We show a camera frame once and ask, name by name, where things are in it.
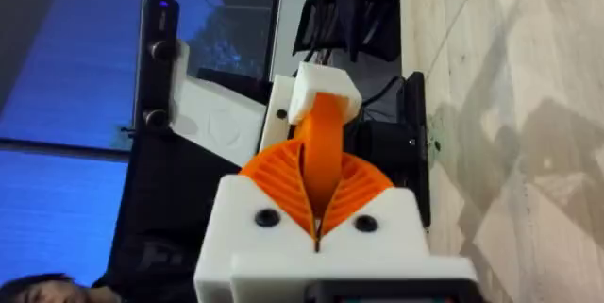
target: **white plastic block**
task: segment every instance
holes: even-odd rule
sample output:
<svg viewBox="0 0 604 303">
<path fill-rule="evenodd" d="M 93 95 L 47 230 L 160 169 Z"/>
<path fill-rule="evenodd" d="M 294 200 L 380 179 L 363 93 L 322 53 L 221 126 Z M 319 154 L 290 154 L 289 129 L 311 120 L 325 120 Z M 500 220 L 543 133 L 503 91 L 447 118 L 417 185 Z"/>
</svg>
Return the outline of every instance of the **white plastic block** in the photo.
<svg viewBox="0 0 604 303">
<path fill-rule="evenodd" d="M 292 76 L 275 75 L 273 81 L 273 90 L 266 111 L 264 120 L 264 129 L 262 130 L 262 139 L 260 140 L 260 151 L 276 143 L 281 143 L 287 139 L 290 133 L 290 123 L 285 118 L 277 117 L 280 109 L 289 110 L 292 102 L 292 92 L 294 91 L 295 79 Z"/>
<path fill-rule="evenodd" d="M 281 222 L 254 223 L 256 212 L 274 209 Z M 378 230 L 356 230 L 361 214 Z M 314 251 L 308 233 L 245 176 L 220 183 L 194 274 L 199 302 L 303 303 L 309 284 L 325 279 L 445 279 L 476 281 L 465 258 L 430 256 L 415 198 L 407 189 L 384 191 L 332 230 Z"/>
<path fill-rule="evenodd" d="M 290 124 L 298 124 L 309 113 L 318 93 L 329 93 L 340 97 L 344 123 L 350 122 L 359 114 L 362 103 L 361 93 L 346 71 L 300 62 L 288 113 Z"/>
<path fill-rule="evenodd" d="M 354 228 L 361 215 L 369 215 L 378 223 L 375 232 L 365 233 L 362 238 Z M 403 188 L 384 190 L 321 240 L 323 253 L 342 254 L 347 250 L 389 260 L 401 254 L 408 258 L 427 256 L 428 244 L 413 192 Z"/>
<path fill-rule="evenodd" d="M 279 213 L 278 225 L 271 228 L 256 225 L 256 213 L 263 209 L 274 209 Z M 313 242 L 306 231 L 249 177 L 223 177 L 193 276 L 199 301 L 230 302 L 221 297 L 225 291 L 230 293 L 234 256 L 274 250 L 308 254 L 313 250 Z"/>
<path fill-rule="evenodd" d="M 266 107 L 213 82 L 187 76 L 189 47 L 179 42 L 173 71 L 172 130 L 239 166 L 258 148 Z"/>
</svg>

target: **wire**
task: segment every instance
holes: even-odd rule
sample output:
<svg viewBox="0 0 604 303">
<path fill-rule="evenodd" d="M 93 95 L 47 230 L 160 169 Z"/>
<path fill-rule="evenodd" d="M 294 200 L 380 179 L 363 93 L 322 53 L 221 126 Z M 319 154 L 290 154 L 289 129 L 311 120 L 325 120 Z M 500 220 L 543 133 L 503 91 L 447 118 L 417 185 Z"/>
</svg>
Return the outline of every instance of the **wire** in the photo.
<svg viewBox="0 0 604 303">
<path fill-rule="evenodd" d="M 387 91 L 389 91 L 394 86 L 396 81 L 398 81 L 400 79 L 401 79 L 400 76 L 395 76 L 392 79 L 390 79 L 390 81 L 388 81 L 386 86 L 384 86 L 384 88 L 381 91 L 379 91 L 376 95 L 370 97 L 369 99 L 363 101 L 362 105 L 366 107 L 366 106 L 369 106 L 369 105 L 375 103 L 376 101 L 378 101 L 382 96 L 384 96 L 384 94 L 386 94 Z"/>
</svg>

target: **screw hole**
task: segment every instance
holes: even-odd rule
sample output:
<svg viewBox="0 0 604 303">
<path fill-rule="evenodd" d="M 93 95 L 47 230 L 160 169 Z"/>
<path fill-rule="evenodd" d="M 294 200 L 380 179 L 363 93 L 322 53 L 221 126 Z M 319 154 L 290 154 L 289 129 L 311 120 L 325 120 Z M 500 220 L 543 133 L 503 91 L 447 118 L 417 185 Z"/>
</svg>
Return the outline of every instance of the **screw hole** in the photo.
<svg viewBox="0 0 604 303">
<path fill-rule="evenodd" d="M 258 211 L 256 213 L 256 217 L 254 221 L 259 227 L 274 227 L 279 224 L 281 217 L 279 216 L 279 212 L 273 209 L 264 209 Z"/>
<path fill-rule="evenodd" d="M 378 221 L 370 215 L 364 214 L 355 219 L 355 228 L 360 232 L 374 232 L 378 227 Z"/>
<path fill-rule="evenodd" d="M 277 118 L 279 119 L 285 119 L 287 118 L 287 110 L 285 109 L 280 109 L 277 111 Z"/>
</svg>

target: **black hair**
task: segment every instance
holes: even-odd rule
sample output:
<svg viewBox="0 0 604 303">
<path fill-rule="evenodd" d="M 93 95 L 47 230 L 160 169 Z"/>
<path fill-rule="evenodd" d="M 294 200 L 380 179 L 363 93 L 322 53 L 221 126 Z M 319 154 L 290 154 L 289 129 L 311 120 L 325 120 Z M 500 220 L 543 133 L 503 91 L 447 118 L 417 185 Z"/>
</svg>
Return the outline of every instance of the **black hair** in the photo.
<svg viewBox="0 0 604 303">
<path fill-rule="evenodd" d="M 17 295 L 27 290 L 32 285 L 44 283 L 47 281 L 73 281 L 65 274 L 43 274 L 25 276 L 13 279 L 4 283 L 0 287 L 0 303 L 14 303 Z"/>
</svg>

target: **orange 3d printed part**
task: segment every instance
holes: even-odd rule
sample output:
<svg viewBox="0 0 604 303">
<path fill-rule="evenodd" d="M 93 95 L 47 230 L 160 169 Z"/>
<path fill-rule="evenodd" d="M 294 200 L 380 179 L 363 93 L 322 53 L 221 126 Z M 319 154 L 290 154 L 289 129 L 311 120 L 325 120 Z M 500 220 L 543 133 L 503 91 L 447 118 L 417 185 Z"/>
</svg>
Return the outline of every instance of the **orange 3d printed part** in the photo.
<svg viewBox="0 0 604 303">
<path fill-rule="evenodd" d="M 318 93 L 294 138 L 260 152 L 240 175 L 254 180 L 318 242 L 394 186 L 378 168 L 345 153 L 343 144 L 344 118 L 338 96 Z"/>
</svg>

